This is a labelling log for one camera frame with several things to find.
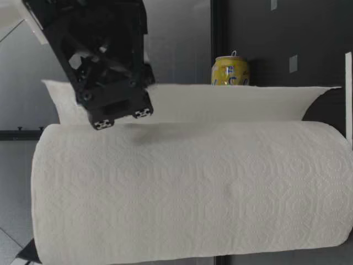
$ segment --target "dark wall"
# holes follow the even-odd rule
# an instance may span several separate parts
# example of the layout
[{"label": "dark wall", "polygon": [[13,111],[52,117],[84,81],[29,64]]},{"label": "dark wall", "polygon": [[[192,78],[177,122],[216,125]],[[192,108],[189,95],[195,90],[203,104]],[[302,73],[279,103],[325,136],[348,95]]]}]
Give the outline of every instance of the dark wall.
[{"label": "dark wall", "polygon": [[[353,50],[352,0],[228,0],[222,52],[247,57],[256,86],[345,85],[345,54]],[[289,58],[298,55],[298,71]],[[345,93],[328,92],[308,111],[345,134]]]}]

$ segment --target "white sticker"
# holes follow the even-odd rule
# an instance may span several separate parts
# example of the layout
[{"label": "white sticker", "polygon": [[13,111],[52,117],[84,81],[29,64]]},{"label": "white sticker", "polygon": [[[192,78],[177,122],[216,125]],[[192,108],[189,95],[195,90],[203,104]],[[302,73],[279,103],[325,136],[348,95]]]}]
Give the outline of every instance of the white sticker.
[{"label": "white sticker", "polygon": [[353,146],[352,53],[346,54],[346,137]]},{"label": "white sticker", "polygon": [[289,58],[289,73],[298,71],[298,55]]},{"label": "white sticker", "polygon": [[277,0],[271,0],[271,11],[277,9]]}]

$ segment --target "paper towel roll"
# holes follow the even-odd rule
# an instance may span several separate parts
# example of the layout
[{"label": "paper towel roll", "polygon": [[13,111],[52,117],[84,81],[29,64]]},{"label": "paper towel roll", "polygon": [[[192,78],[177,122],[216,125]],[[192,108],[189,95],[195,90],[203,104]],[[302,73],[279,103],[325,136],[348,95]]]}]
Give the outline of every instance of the paper towel roll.
[{"label": "paper towel roll", "polygon": [[50,265],[336,246],[352,172],[321,123],[51,125],[33,160],[35,242]]},{"label": "paper towel roll", "polygon": [[[89,124],[70,83],[44,81],[63,125]],[[294,121],[329,87],[250,87],[156,84],[148,88],[151,117],[118,119],[118,124]]]}]

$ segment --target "bolt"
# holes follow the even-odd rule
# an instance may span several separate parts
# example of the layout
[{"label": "bolt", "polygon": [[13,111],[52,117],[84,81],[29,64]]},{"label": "bolt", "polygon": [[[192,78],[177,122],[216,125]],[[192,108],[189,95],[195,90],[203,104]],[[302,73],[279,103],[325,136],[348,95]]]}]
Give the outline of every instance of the bolt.
[{"label": "bolt", "polygon": [[90,101],[91,99],[92,99],[92,94],[91,93],[85,92],[83,94],[83,100],[84,101]]},{"label": "bolt", "polygon": [[130,87],[135,87],[136,86],[136,81],[134,79],[132,79],[130,81]]}]

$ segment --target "yellow can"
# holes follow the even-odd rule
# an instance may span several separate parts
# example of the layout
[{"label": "yellow can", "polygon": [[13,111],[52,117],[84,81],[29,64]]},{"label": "yellow can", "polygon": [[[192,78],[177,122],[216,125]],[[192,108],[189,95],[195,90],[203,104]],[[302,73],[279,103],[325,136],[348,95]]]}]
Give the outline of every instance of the yellow can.
[{"label": "yellow can", "polygon": [[245,58],[237,56],[237,52],[232,52],[231,56],[216,58],[216,63],[212,68],[212,85],[247,86],[250,82],[249,64]]}]

